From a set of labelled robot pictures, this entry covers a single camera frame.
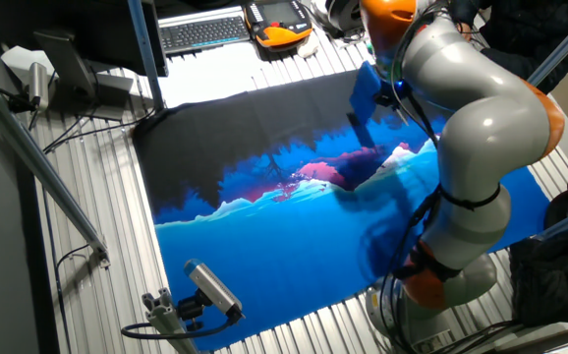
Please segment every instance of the black fabric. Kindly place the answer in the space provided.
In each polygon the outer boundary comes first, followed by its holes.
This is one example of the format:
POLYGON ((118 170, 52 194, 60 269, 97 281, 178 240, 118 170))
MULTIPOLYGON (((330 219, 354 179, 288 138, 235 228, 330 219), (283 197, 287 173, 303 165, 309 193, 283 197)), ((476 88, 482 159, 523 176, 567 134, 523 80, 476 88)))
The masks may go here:
MULTIPOLYGON (((549 207, 554 224, 568 215, 568 192, 549 207)), ((568 231, 544 242, 527 239, 511 246, 514 319, 526 326, 568 322, 568 231)))
MULTIPOLYGON (((474 23, 478 8, 491 6, 481 28, 490 45, 482 54, 527 79, 568 35, 568 0, 452 0, 450 12, 459 22, 474 23)), ((568 56, 538 86, 549 93, 568 73, 568 56)))

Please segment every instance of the blue cloth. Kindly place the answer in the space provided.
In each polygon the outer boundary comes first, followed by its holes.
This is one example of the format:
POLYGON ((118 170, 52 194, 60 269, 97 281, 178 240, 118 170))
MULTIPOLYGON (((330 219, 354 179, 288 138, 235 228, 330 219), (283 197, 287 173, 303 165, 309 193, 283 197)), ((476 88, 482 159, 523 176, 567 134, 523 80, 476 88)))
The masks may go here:
MULTIPOLYGON (((187 107, 137 131, 173 298, 194 295, 184 264, 198 259, 247 316, 196 339, 200 350, 228 346, 377 281, 411 213, 436 187, 436 151, 417 125, 382 107, 371 114, 368 107, 365 125, 346 114, 355 79, 350 72, 261 89, 187 107)), ((363 86, 360 97, 368 99, 372 89, 363 86)), ((445 119, 435 109, 424 107, 440 132, 445 119)), ((527 168, 502 184, 512 217, 492 251, 541 231, 548 204, 527 168)), ((211 307, 199 320, 208 329, 226 319, 211 307)))
MULTIPOLYGON (((438 183, 430 148, 390 168, 353 192, 310 180, 283 202, 274 201, 279 192, 270 192, 192 222, 157 225, 175 299, 194 293, 183 264, 197 258, 243 302, 247 319, 197 339, 198 348, 218 349, 305 316, 383 276, 410 213, 438 183)), ((513 212, 492 251, 538 233, 548 204, 527 168, 505 176, 502 184, 513 212)), ((225 318, 208 308, 201 320, 217 326, 225 318)))

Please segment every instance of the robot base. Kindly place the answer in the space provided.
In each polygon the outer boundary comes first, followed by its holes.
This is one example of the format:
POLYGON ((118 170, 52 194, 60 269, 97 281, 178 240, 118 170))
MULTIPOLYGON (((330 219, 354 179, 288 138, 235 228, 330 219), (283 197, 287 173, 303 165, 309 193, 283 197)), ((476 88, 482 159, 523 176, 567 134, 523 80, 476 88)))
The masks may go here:
MULTIPOLYGON (((444 283, 448 308, 469 303, 481 297, 496 282, 496 268, 489 255, 481 255, 466 266, 461 273, 444 283)), ((381 291, 381 285, 370 288, 367 292, 367 313, 373 326, 384 336, 398 338, 398 328, 394 318, 399 316, 399 323, 406 340, 418 353, 430 353, 457 338, 452 335, 453 325, 458 327, 450 310, 426 309, 409 298, 402 288, 400 280, 389 278, 381 291), (391 285, 393 288, 393 310, 391 314, 391 285), (380 311, 380 294, 382 294, 382 312, 380 311)), ((399 346, 392 343, 397 353, 403 353, 399 346)))

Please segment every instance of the black bag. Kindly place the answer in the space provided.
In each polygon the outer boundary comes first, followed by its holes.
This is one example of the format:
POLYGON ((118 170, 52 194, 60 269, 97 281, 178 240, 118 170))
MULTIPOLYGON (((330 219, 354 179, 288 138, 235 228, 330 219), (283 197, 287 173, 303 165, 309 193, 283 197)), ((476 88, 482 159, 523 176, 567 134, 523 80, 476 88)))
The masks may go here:
MULTIPOLYGON (((568 215, 568 191, 551 202, 546 227, 568 215)), ((525 326, 568 322, 568 231, 511 246, 513 317, 525 326)))

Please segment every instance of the metal rail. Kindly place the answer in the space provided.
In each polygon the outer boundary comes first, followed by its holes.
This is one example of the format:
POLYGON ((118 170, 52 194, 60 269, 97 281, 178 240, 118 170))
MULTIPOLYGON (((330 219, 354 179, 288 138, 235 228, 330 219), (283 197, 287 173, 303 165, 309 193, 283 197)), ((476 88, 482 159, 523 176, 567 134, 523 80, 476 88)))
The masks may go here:
POLYGON ((35 140, 30 136, 28 130, 23 127, 18 118, 9 111, 1 96, 0 132, 94 251, 98 253, 102 260, 106 261, 105 265, 108 266, 107 247, 98 238, 98 233, 94 226, 92 226, 41 148, 37 146, 35 140))

